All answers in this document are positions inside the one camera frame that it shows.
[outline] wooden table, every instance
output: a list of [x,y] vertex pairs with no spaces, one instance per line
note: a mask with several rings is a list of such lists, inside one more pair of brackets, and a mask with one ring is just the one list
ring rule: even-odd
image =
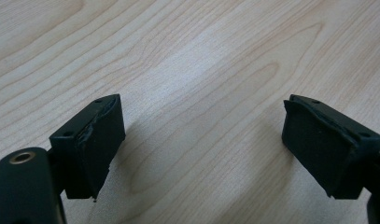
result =
[[380,0],[0,0],[0,159],[119,93],[127,138],[69,223],[366,223],[281,142],[283,100],[380,133]]

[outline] black clamp jaw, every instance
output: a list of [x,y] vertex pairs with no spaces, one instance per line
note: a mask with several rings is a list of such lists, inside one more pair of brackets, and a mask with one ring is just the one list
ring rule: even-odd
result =
[[369,190],[369,223],[380,224],[380,134],[314,99],[291,95],[284,103],[286,147],[329,197]]
[[120,96],[87,105],[50,136],[52,149],[28,147],[0,160],[0,223],[66,223],[60,194],[97,195],[125,139]]

